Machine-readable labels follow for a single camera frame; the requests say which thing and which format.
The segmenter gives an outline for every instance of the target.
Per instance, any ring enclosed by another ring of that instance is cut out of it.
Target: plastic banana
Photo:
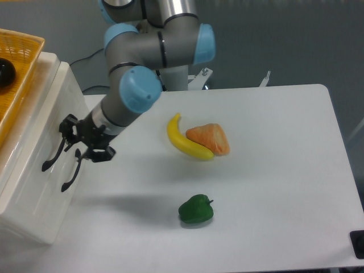
[[[181,134],[178,129],[178,120],[180,116],[180,113],[177,113],[167,125],[167,134],[169,140],[177,149],[184,152],[185,154],[202,160],[212,159],[214,157],[214,153],[211,152],[211,150],[207,149],[205,146],[189,140]]]

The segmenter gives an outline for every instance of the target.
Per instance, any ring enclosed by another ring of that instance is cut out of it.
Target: green bell pepper
[[[197,224],[211,219],[214,211],[210,204],[213,201],[206,195],[192,196],[178,209],[181,221],[186,224]]]

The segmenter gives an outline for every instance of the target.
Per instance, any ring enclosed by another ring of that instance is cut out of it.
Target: black cable
[[[94,88],[110,88],[110,87],[107,85],[93,85],[93,86],[90,86],[90,87],[86,88],[85,90],[83,90],[82,93],[85,93],[86,91],[88,91],[90,89],[94,89]]]
[[[161,75],[160,75],[159,70],[156,70],[156,71],[155,71],[155,73],[156,73],[156,74],[157,74],[157,76],[159,77],[160,84],[162,85],[162,90],[163,90],[163,91],[167,91],[167,88],[166,88],[166,86],[164,85],[164,83],[163,83],[163,81],[162,81],[162,77],[161,77]]]
[[[78,63],[79,61],[83,61],[83,60],[90,59],[90,58],[92,58],[93,56],[95,56],[96,54],[100,53],[100,52],[101,52],[101,51],[103,51],[103,50],[104,50],[104,49],[103,49],[103,48],[101,48],[101,49],[99,49],[98,51],[96,51],[96,52],[92,53],[90,56],[88,56],[88,57],[86,57],[86,58],[82,58],[82,59],[80,59],[80,60],[76,60],[76,61],[72,62],[69,66],[71,66],[71,65],[73,65],[73,64],[75,64],[75,63]]]

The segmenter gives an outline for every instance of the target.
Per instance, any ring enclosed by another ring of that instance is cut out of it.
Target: blue joint cap
[[[146,67],[133,67],[121,78],[119,94],[132,112],[142,114],[149,110],[162,92],[157,75]]]
[[[119,34],[122,34],[124,32],[130,32],[130,31],[139,33],[139,31],[134,26],[132,26],[130,24],[120,23],[120,24],[115,24],[115,25],[109,27],[106,30],[105,37],[104,37],[104,48],[105,48],[105,50],[106,50],[107,45],[116,36],[118,36]]]
[[[209,24],[201,24],[193,64],[201,64],[212,61],[215,58],[215,54],[216,43],[212,26]]]
[[[109,16],[109,14],[106,12],[104,4],[102,3],[102,0],[98,0],[98,6],[100,7],[100,11],[102,14],[102,17],[108,24],[116,24],[114,20]]]

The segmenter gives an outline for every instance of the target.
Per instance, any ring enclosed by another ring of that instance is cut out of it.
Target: black object
[[[42,165],[42,172],[46,171],[57,161],[62,153],[64,145],[67,147],[64,149],[67,152],[74,144],[83,142],[87,145],[87,150],[81,154],[79,149],[75,152],[77,158],[77,167],[72,179],[62,185],[61,191],[66,191],[75,182],[75,179],[80,171],[81,162],[83,159],[91,159],[92,162],[105,162],[110,161],[116,154],[115,150],[109,146],[109,142],[115,137],[104,133],[105,125],[97,128],[93,123],[91,115],[88,115],[83,120],[77,120],[74,115],[69,114],[59,125],[59,131],[62,133],[62,141],[57,150],[54,158],[47,160]]]
[[[0,88],[10,85],[15,80],[15,67],[11,61],[0,58]]]
[[[364,230],[350,232],[351,243],[354,248],[355,256],[364,259]]]

